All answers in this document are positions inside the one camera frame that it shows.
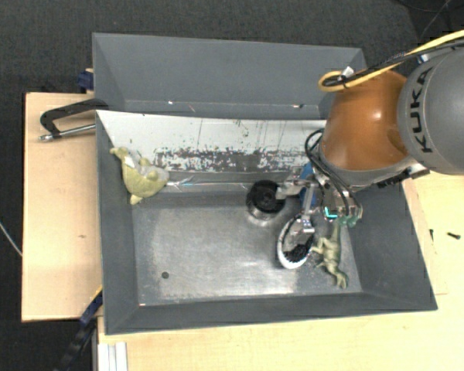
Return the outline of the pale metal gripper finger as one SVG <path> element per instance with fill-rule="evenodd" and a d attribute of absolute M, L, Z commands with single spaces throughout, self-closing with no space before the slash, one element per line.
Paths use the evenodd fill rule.
<path fill-rule="evenodd" d="M 286 224 L 284 235 L 284 251 L 305 250 L 312 245 L 314 227 L 308 220 L 292 218 Z"/>
<path fill-rule="evenodd" d="M 276 189 L 276 199 L 286 199 L 289 196 L 297 196 L 305 188 L 305 180 L 300 178 L 288 177 Z"/>

